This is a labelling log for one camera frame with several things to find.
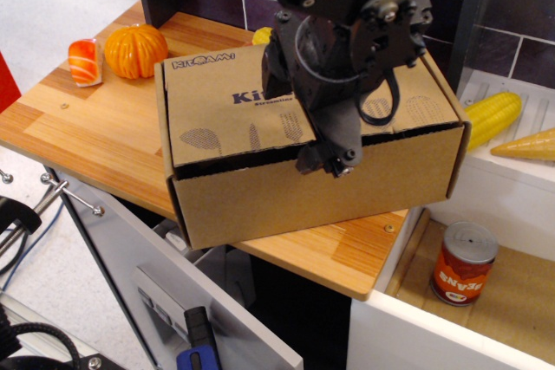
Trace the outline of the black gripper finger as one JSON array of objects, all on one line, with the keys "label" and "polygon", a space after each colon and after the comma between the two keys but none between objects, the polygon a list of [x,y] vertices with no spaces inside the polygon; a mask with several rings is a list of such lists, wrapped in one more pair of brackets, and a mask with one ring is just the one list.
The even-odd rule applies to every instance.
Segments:
[{"label": "black gripper finger", "polygon": [[310,143],[300,150],[296,168],[301,174],[310,174],[319,170],[327,170],[326,166],[332,154],[324,143]]},{"label": "black gripper finger", "polygon": [[262,88],[264,98],[273,100],[293,94],[291,54],[279,42],[270,42],[262,58]]}]

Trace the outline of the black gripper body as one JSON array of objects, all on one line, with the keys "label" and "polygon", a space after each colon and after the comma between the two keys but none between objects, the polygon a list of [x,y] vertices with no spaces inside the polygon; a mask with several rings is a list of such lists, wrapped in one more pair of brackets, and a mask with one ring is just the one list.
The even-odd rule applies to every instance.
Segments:
[{"label": "black gripper body", "polygon": [[301,19],[288,10],[274,18],[274,42],[291,54],[293,93],[315,140],[332,154],[326,172],[340,178],[362,160],[361,121],[355,96],[359,75],[349,56],[349,31],[320,17]]}]

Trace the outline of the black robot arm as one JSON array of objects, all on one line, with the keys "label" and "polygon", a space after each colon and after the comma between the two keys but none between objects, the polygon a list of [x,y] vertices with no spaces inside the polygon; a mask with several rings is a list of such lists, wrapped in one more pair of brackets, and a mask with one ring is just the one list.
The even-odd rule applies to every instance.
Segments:
[{"label": "black robot arm", "polygon": [[294,94],[315,140],[297,157],[301,173],[335,177],[362,160],[362,124],[384,126],[363,103],[382,84],[400,104],[394,71],[425,54],[432,21],[429,0],[278,0],[271,38],[262,58],[264,97]]}]

